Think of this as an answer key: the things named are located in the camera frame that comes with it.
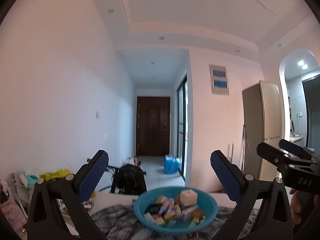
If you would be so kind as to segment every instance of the refrigerator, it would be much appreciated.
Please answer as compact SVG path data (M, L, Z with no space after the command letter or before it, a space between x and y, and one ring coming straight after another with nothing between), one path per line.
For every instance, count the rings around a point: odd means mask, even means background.
M279 89L276 84L260 81L242 91L245 126L244 174L273 181L277 169L257 154L257 146L266 142L279 149L282 117Z

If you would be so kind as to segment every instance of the glass sliding door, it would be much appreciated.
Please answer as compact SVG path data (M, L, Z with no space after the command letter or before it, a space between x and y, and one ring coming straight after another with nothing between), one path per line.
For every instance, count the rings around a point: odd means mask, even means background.
M188 146L188 83L187 77L182 81L177 90L178 96L178 134L177 134L177 157L182 161L179 170L183 179L187 171L187 146Z

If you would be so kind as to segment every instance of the pink gift bag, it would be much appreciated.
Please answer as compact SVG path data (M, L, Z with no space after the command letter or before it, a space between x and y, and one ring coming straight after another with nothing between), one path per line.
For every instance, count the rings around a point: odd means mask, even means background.
M0 208L13 230L17 231L27 223L26 217L13 198L1 204Z

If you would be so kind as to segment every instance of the electrical panel box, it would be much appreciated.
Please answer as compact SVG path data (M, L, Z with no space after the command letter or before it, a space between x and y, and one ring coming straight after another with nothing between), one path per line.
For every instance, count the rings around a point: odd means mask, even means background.
M227 69L223 66L209 65L211 92L219 95L229 95Z

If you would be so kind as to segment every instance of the brown door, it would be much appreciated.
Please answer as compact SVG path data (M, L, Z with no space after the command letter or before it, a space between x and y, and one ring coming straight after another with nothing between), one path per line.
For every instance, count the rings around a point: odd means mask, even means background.
M137 156L169 154L170 98L138 97Z

